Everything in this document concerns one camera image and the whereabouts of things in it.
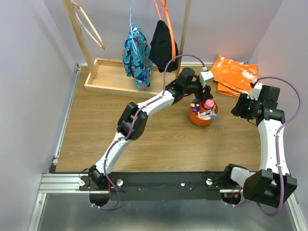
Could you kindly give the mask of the glue tube pink cap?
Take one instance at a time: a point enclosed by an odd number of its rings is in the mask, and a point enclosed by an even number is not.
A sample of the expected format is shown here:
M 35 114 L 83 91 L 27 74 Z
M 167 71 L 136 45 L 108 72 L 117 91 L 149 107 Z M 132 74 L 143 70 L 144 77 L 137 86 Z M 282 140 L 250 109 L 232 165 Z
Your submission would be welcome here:
M 204 108 L 207 109 L 207 110 L 212 109 L 214 107 L 214 105 L 215 105 L 215 102 L 212 99 L 207 99 L 204 102 Z

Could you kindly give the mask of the white pen dark-blue cap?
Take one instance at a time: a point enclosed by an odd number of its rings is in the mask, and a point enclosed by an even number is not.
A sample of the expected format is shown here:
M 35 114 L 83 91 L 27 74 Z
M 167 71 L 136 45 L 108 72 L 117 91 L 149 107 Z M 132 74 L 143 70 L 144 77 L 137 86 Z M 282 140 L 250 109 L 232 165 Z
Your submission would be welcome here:
M 200 117 L 200 105 L 196 104 L 197 116 Z

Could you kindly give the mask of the orange round divided organizer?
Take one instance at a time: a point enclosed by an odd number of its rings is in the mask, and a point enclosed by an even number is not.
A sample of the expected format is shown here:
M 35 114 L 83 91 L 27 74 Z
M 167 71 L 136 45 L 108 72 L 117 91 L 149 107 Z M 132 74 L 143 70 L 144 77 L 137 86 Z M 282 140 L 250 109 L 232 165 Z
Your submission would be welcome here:
M 218 118 L 218 112 L 218 105 L 213 99 L 201 101 L 195 98 L 190 104 L 188 116 L 195 125 L 205 127 Z

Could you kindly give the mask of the white pen light-blue cap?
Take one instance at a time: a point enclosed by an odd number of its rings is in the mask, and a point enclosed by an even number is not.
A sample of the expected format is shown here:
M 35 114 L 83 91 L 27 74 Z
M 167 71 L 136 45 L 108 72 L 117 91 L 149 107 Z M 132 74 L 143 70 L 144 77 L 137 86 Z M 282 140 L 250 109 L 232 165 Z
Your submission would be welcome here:
M 212 119 L 216 119 L 216 118 L 217 118 L 217 116 L 214 115 L 214 116 L 206 117 L 206 118 L 204 118 L 203 120 L 212 120 Z

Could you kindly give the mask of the green translucent correction pen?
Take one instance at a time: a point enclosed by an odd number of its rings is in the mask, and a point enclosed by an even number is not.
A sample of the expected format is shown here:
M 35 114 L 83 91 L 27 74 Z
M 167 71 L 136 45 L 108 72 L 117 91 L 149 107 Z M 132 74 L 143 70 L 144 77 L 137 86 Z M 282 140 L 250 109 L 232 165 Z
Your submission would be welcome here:
M 212 113 L 215 113 L 216 112 L 216 104 L 214 104 L 214 106 L 212 107 Z

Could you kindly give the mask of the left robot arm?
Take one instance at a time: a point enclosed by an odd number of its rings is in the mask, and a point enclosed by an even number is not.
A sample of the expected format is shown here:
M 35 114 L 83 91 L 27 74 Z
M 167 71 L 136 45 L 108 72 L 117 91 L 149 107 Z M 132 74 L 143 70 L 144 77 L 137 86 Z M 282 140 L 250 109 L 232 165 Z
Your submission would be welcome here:
M 178 78 L 165 85 L 156 96 L 138 104 L 130 102 L 117 123 L 112 143 L 102 158 L 89 168 L 91 186 L 96 190 L 102 190 L 111 182 L 109 174 L 113 171 L 115 163 L 126 147 L 143 134 L 149 117 L 174 105 L 186 95 L 193 94 L 200 101 L 212 99 L 208 82 L 213 80 L 214 75 L 205 67 L 199 75 L 191 68 L 184 68 Z

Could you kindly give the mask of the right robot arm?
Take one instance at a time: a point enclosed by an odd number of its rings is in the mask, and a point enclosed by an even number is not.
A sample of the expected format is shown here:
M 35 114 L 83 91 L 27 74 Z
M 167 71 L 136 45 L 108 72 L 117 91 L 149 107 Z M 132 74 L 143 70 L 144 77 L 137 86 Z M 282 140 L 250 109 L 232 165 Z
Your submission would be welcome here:
M 262 83 L 242 93 L 231 113 L 246 120 L 254 119 L 260 135 L 261 161 L 255 173 L 230 164 L 221 177 L 228 189 L 239 185 L 246 200 L 280 208 L 297 188 L 284 157 L 284 111 L 277 109 L 280 89 Z

